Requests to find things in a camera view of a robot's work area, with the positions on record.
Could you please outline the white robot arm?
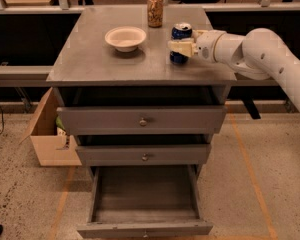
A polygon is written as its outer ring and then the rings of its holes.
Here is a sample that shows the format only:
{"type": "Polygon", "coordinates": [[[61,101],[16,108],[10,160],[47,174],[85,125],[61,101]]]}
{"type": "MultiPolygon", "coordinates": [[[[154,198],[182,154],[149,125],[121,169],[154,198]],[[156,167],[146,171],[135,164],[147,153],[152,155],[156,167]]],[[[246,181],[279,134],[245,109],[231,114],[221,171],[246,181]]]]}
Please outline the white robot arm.
{"type": "Polygon", "coordinates": [[[273,78],[300,112],[300,60],[273,31],[257,28],[247,35],[220,30],[194,30],[191,38],[171,40],[170,51],[195,54],[206,62],[223,63],[254,80],[273,78]]]}

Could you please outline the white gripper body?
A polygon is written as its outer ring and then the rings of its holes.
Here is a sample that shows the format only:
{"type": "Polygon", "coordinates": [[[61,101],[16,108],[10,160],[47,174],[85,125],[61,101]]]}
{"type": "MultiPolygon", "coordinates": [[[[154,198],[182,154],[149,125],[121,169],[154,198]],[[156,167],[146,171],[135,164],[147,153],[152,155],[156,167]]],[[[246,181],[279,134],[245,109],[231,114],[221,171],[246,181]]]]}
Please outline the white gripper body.
{"type": "Polygon", "coordinates": [[[196,47],[198,56],[204,61],[216,63],[215,48],[218,40],[225,31],[208,30],[209,32],[202,34],[196,39],[196,47]]]}

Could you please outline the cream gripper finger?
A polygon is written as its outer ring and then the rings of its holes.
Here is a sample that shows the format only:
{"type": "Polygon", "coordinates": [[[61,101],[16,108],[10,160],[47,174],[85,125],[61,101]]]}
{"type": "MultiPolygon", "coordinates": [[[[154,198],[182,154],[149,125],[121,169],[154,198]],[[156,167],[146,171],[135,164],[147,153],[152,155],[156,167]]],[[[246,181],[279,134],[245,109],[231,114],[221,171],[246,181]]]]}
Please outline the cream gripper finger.
{"type": "Polygon", "coordinates": [[[193,39],[170,40],[168,48],[186,57],[192,57],[197,53],[197,47],[193,39]]]}
{"type": "Polygon", "coordinates": [[[199,36],[201,36],[204,33],[209,32],[208,30],[192,30],[192,38],[197,39],[199,36]]]}

